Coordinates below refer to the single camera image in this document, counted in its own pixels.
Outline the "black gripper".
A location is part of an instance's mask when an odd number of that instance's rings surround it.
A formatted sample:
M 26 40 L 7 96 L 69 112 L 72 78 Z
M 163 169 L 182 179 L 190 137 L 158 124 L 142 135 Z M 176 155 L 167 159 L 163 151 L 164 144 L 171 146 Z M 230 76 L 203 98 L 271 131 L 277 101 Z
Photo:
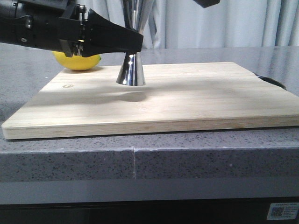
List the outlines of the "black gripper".
M 75 0 L 2 0 L 0 41 L 80 56 L 86 11 Z

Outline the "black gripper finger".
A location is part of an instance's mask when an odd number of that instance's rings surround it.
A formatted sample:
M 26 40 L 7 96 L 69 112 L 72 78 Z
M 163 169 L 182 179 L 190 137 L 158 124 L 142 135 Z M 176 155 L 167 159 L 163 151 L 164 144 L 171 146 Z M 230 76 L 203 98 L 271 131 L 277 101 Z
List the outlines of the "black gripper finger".
M 104 53 L 136 53 L 142 49 L 143 35 L 106 20 L 92 9 L 85 25 L 83 57 Z
M 220 0 L 193 0 L 202 8 L 211 7 L 220 3 Z

